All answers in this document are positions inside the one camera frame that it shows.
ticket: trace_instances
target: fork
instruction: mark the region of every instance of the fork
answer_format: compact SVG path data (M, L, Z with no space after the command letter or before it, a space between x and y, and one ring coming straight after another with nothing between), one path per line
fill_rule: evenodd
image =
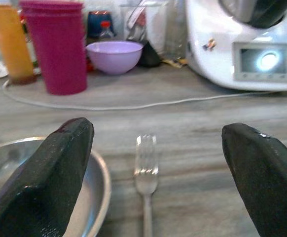
M155 152L154 135L137 137L135 159L135 184L143 197L143 236L152 237L151 196L158 186L159 163Z

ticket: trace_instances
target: gray countertop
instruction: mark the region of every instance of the gray countertop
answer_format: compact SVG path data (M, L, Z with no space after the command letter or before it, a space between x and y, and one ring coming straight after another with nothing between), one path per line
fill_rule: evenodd
M152 198L156 237L257 237L225 162L221 129L243 122L287 146L287 92L160 105L140 110L53 109L4 96L0 79L0 143L46 136L74 117L93 122L93 149L106 161L112 196L100 237L141 236L142 200L133 182L136 137L154 133L159 186ZM87 91L48 95L42 81L12 86L11 95L53 105L111 107L240 93L213 85L188 67L135 68L122 76L89 75Z

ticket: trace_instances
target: orange juice bottle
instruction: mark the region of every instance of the orange juice bottle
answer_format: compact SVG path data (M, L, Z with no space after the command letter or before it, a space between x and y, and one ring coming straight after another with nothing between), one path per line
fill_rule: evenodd
M0 0L0 52L12 84L36 80L17 9Z

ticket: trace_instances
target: power cord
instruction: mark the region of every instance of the power cord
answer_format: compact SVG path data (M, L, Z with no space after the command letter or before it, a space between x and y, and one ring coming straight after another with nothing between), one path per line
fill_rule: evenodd
M155 107L155 106L174 105L174 104L181 104L181 103L192 102L192 101L206 101L206 100L224 99L224 98L231 98L231 97L264 95L264 94L275 93L275 91L248 92L248 93L239 93L239 94L230 94L230 95L209 96L209 97L204 97L204 98L197 98L197 97L186 98L182 100L158 102L158 103L137 105L137 106L89 107L89 106L79 106L79 105L56 105L56 104L51 104L51 103L44 103L44 102L24 99L24 98L10 94L7 89L9 86L10 86L9 80L7 80L2 85L2 90L3 90L4 95L6 95L12 100L15 100L23 104L36 105L36 106L41 106L41 107L46 107L46 108L53 108L53 109L71 109L71 110L88 110L88 111L139 110L139 109L145 109L145 108L150 108L150 107Z

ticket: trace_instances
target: white kitchen appliance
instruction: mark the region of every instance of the white kitchen appliance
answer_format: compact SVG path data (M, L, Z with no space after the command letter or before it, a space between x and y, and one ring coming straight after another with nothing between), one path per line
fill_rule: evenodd
M186 0L186 17L197 73L223 87L287 91L287 0Z

